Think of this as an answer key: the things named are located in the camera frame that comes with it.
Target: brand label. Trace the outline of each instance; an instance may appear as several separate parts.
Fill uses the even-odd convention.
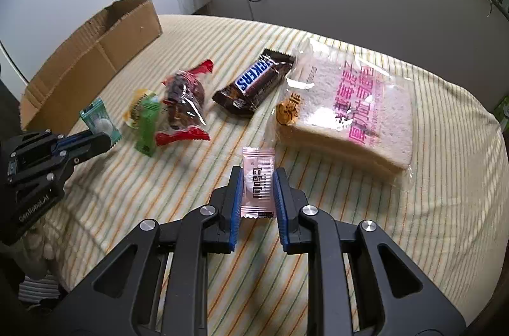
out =
[[[25,211],[21,216],[19,216],[20,223],[24,223],[32,214],[34,214],[37,210],[39,210],[45,203],[49,201],[49,196],[45,195],[41,198],[37,203],[30,206],[30,208]]]
[[[245,95],[246,91],[253,86],[273,64],[274,62],[270,59],[260,59],[235,80],[235,86]]]

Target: small pink packet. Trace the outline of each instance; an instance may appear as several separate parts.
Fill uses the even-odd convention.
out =
[[[274,148],[242,149],[244,191],[241,217],[273,218],[275,216],[272,174],[274,173]]]

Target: packaged snack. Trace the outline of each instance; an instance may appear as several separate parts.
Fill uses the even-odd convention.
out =
[[[265,49],[260,57],[212,100],[235,115],[251,117],[292,68],[294,56]]]
[[[207,140],[203,130],[205,90],[201,80],[212,73],[210,59],[188,71],[179,71],[163,81],[166,92],[162,100],[162,114],[156,132],[156,144],[165,145],[180,140]]]
[[[124,122],[131,128],[138,128],[139,114],[142,111],[142,102],[148,96],[154,96],[155,93],[149,89],[136,89],[132,96],[131,103],[126,112],[124,112]]]
[[[274,148],[242,149],[244,191],[241,217],[273,218],[275,215],[272,174],[274,172]]]
[[[88,107],[80,111],[80,116],[93,134],[108,134],[111,138],[111,145],[118,143],[122,138],[122,134],[111,121],[100,96],[93,100]]]
[[[156,94],[145,97],[140,105],[136,149],[149,157],[156,149],[155,133],[160,109]]]
[[[275,136],[365,169],[411,179],[413,86],[360,56],[307,40],[275,109]]]

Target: green candy wrapper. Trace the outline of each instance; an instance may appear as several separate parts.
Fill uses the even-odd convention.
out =
[[[149,157],[156,149],[155,133],[161,104],[157,95],[147,96],[141,105],[138,121],[138,142],[136,149]]]
[[[108,134],[112,146],[121,140],[122,134],[111,121],[100,96],[80,111],[80,117],[93,134]]]

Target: red and clear snack package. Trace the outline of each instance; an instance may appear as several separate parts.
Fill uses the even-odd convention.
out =
[[[203,80],[212,73],[210,59],[188,71],[168,76],[162,83],[166,90],[162,99],[162,114],[156,132],[156,144],[166,145],[180,140],[206,140],[203,114],[205,90]]]

